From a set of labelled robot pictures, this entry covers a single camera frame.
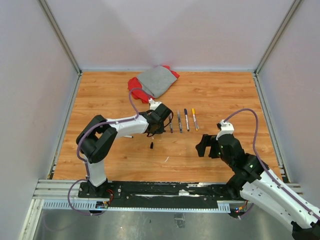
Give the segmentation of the purple pen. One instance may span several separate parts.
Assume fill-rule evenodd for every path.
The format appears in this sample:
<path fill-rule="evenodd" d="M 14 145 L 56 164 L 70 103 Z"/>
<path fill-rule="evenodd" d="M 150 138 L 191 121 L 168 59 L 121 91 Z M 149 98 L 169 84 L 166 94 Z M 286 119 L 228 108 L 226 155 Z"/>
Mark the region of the purple pen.
<path fill-rule="evenodd" d="M 169 128 L 170 128 L 170 133 L 173 133 L 173 123 L 172 123 L 173 117 L 172 114 L 169 115 Z"/>

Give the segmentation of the white marker blue tip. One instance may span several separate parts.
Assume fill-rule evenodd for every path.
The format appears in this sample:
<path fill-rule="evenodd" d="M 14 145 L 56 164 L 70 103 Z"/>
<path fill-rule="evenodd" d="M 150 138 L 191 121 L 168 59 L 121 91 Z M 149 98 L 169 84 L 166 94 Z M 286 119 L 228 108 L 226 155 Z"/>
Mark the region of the white marker blue tip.
<path fill-rule="evenodd" d="M 189 132 L 190 131 L 189 118 L 187 114 L 185 114 L 184 116 L 185 116 L 185 122 L 186 122 L 186 129 Z"/>

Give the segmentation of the white pen yellow end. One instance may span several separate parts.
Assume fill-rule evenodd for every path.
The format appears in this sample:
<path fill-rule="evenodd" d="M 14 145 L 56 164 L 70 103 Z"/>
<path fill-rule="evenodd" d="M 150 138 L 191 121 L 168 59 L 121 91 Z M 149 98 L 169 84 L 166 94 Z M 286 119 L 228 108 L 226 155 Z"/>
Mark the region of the white pen yellow end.
<path fill-rule="evenodd" d="M 193 122 L 194 122 L 194 125 L 195 125 L 195 129 L 196 129 L 196 131 L 198 131 L 199 130 L 199 126 L 198 126 L 196 115 L 192 114 L 192 117 L 193 117 Z"/>

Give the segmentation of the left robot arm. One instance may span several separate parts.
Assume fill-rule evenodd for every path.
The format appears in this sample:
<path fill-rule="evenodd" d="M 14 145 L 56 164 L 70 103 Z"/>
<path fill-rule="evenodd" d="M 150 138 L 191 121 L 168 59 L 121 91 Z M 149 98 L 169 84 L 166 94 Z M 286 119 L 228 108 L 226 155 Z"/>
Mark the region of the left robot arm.
<path fill-rule="evenodd" d="M 162 134 L 171 115 L 173 111 L 161 102 L 129 117 L 111 119 L 96 115 L 76 139 L 76 156 L 85 164 L 90 193 L 96 198 L 107 193 L 104 160 L 115 140 L 135 134 Z"/>

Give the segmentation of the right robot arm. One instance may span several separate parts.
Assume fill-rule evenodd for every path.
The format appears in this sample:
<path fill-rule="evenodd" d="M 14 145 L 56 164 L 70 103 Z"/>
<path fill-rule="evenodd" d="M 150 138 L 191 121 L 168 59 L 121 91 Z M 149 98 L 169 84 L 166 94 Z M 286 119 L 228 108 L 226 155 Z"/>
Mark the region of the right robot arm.
<path fill-rule="evenodd" d="M 307 203 L 283 183 L 256 155 L 246 153 L 232 134 L 204 134 L 196 145 L 199 157 L 220 158 L 234 172 L 226 193 L 232 200 L 247 200 L 273 216 L 292 232 L 295 240 L 320 238 L 320 209 Z"/>

